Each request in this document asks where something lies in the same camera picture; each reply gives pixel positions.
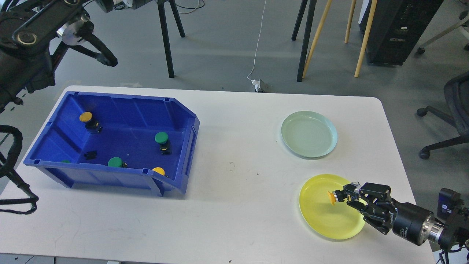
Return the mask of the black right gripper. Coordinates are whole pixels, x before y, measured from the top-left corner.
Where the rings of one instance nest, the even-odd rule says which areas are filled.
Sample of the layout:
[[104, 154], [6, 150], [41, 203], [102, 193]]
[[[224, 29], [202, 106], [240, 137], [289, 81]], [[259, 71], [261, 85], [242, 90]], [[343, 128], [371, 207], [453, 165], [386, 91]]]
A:
[[408, 202], [392, 203], [388, 185], [352, 182], [343, 187], [342, 193], [343, 201], [359, 211], [363, 220], [380, 233], [387, 235], [392, 230], [395, 235], [417, 246], [427, 240], [434, 213]]

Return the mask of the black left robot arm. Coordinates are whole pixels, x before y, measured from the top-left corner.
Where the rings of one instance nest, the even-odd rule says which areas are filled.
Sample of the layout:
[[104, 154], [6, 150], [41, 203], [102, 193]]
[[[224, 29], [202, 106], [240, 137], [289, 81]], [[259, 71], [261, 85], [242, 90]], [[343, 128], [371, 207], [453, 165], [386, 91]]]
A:
[[1, 7], [1, 111], [22, 105], [55, 83], [55, 70], [69, 48], [114, 67], [118, 60], [97, 38], [87, 0], [6, 0]]

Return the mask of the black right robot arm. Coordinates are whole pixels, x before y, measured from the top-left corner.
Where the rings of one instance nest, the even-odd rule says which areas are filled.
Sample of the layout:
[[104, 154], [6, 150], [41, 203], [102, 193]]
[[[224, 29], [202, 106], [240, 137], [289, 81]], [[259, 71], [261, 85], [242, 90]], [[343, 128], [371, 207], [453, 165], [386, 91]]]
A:
[[363, 220], [382, 234], [395, 235], [415, 245], [429, 241], [439, 245], [439, 263], [449, 263], [449, 253], [468, 248], [468, 208], [461, 194], [442, 188], [438, 209], [433, 213], [408, 202], [397, 202], [384, 184], [353, 182], [329, 193], [332, 204], [346, 204], [362, 214]]

